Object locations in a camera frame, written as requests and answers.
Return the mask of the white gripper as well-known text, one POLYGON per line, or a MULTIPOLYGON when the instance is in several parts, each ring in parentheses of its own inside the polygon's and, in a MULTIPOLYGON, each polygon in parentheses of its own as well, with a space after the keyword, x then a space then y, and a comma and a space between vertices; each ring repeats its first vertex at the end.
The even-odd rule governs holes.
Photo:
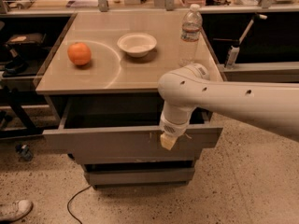
POLYGON ((168 120, 164 114, 161 115, 159 126, 164 132, 160 136, 161 145, 167 150, 171 150, 177 141, 177 137, 182 136, 189 125, 188 121, 176 124, 168 120))

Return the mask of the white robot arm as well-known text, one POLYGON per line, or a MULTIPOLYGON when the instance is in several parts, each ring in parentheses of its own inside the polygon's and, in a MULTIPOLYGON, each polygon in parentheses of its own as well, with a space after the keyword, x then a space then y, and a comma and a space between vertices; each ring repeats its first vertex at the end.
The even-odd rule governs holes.
POLYGON ((211 81, 203 65, 189 64, 162 75, 158 92, 164 99, 160 141, 168 150, 197 107, 299 141, 298 84, 211 81))

